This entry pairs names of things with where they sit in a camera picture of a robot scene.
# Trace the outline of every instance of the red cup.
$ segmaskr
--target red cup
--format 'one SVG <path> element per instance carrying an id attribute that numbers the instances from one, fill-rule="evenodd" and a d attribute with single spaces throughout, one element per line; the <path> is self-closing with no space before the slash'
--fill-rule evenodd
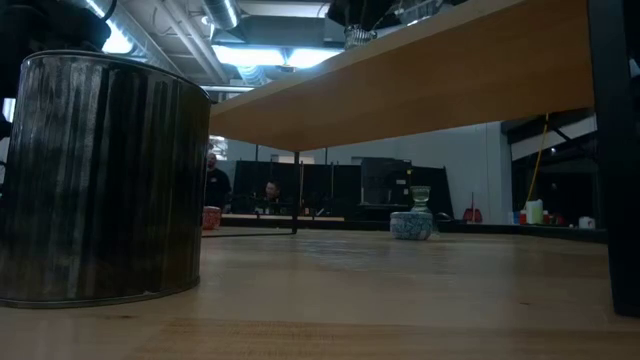
<path id="1" fill-rule="evenodd" d="M 202 213 L 202 230 L 215 230 L 220 227 L 222 211 L 215 206 L 206 206 Z"/>

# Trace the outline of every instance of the blue and white bowl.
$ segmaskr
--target blue and white bowl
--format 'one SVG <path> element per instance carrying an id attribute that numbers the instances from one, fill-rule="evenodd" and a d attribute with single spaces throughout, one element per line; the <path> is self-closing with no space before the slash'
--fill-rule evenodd
<path id="1" fill-rule="evenodd" d="M 425 240 L 431 235 L 433 215 L 423 212 L 391 214 L 391 235 L 399 240 Z"/>

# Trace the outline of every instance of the yellow cord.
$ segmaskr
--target yellow cord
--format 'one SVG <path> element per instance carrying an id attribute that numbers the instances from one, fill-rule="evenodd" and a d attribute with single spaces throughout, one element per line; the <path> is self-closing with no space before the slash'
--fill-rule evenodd
<path id="1" fill-rule="evenodd" d="M 547 136 L 547 126 L 549 125 L 549 114 L 544 122 L 544 130 L 542 131 L 542 144 L 540 144 L 540 150 L 538 150 L 538 160 L 536 160 L 536 169 L 533 171 L 533 179 L 531 180 L 531 186 L 529 187 L 529 195 L 527 196 L 527 201 L 531 200 L 531 194 L 533 193 L 533 186 L 536 184 L 536 177 L 538 176 L 538 167 L 540 167 L 540 158 L 542 157 L 542 149 L 544 149 L 544 138 Z"/>

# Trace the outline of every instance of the fluorescent light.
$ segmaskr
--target fluorescent light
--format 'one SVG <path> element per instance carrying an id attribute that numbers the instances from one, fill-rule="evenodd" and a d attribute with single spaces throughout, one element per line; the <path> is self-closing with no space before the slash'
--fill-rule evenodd
<path id="1" fill-rule="evenodd" d="M 415 24 L 419 23 L 420 21 L 425 20 L 425 19 L 428 19 L 428 18 L 430 18 L 430 17 L 431 17 L 431 16 L 423 16 L 423 17 L 421 17 L 421 18 L 420 18 L 420 19 L 418 19 L 418 20 L 413 20 L 412 22 L 408 23 L 408 24 L 407 24 L 407 26 L 415 25 Z"/>
<path id="2" fill-rule="evenodd" d="M 338 49 L 296 49 L 289 57 L 288 64 L 297 68 L 310 68 L 340 54 Z"/>
<path id="3" fill-rule="evenodd" d="M 93 0 L 87 0 L 87 4 L 98 16 L 104 16 L 104 11 Z M 111 20 L 107 20 L 107 25 L 111 28 L 111 36 L 104 43 L 102 51 L 110 54 L 126 54 L 130 52 L 133 49 L 133 44 L 127 40 L 122 31 Z"/>
<path id="4" fill-rule="evenodd" d="M 236 66 L 283 65 L 284 57 L 279 49 L 274 48 L 231 48 L 214 45 L 221 63 Z"/>

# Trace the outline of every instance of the ribbed metal can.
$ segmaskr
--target ribbed metal can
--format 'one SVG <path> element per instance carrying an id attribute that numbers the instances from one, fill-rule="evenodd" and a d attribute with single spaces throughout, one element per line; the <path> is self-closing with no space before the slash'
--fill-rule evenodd
<path id="1" fill-rule="evenodd" d="M 22 64 L 0 204 L 0 303 L 135 301 L 199 281 L 210 99 L 78 51 Z"/>

